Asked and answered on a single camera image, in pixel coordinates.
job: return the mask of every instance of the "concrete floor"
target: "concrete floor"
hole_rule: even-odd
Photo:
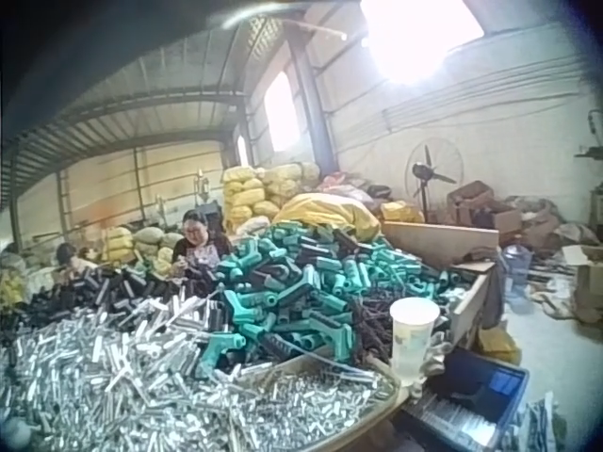
[[[580,450],[603,414],[603,331],[572,320],[553,320],[539,308],[507,313],[507,331],[522,349],[530,371],[525,402],[552,391],[568,424],[567,449]]]

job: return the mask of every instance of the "metal roof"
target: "metal roof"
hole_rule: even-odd
[[[253,91],[282,39],[278,20],[257,17],[232,30],[194,34],[132,61],[50,122],[3,142],[0,204],[6,207],[11,196],[85,158],[232,138],[237,106]]]

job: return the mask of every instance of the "standing fan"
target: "standing fan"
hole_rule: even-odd
[[[449,141],[427,139],[411,152],[406,167],[406,193],[411,198],[421,196],[421,209],[426,221],[429,218],[429,202],[434,199],[443,202],[454,186],[462,182],[463,159]]]

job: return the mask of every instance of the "steel column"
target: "steel column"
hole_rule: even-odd
[[[60,232],[63,235],[63,238],[67,240],[67,231],[69,228],[67,227],[67,220],[65,219],[65,206],[63,205],[63,180],[60,177],[61,171],[57,171],[55,173],[57,177],[57,204],[58,204],[58,220],[60,221]]]
[[[327,121],[322,111],[320,95],[310,58],[306,54],[306,39],[300,29],[294,24],[284,24],[285,36],[291,49],[291,57],[295,74],[298,76],[300,95],[305,111],[314,159],[324,174],[337,171],[337,161]]]
[[[10,211],[10,229],[12,230],[12,243],[17,252],[23,250],[21,228],[19,226],[19,198],[17,198],[17,153],[10,157],[10,199],[8,200]]]
[[[142,199],[142,187],[140,186],[139,150],[134,148],[132,155],[134,157],[134,177],[136,178],[136,191],[139,195],[140,214],[142,215],[142,221],[145,221],[147,218],[144,213],[144,200]]]
[[[238,116],[238,131],[245,141],[247,160],[249,161],[250,165],[254,165],[255,162],[253,161],[252,136],[249,131],[249,121],[247,120],[245,102],[240,102],[236,105],[236,114]]]

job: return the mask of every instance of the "yellow tarp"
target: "yellow tarp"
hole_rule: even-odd
[[[360,241],[370,241],[381,231],[381,224],[361,203],[351,198],[326,193],[304,193],[287,202],[272,223],[301,221],[311,225],[352,226]]]

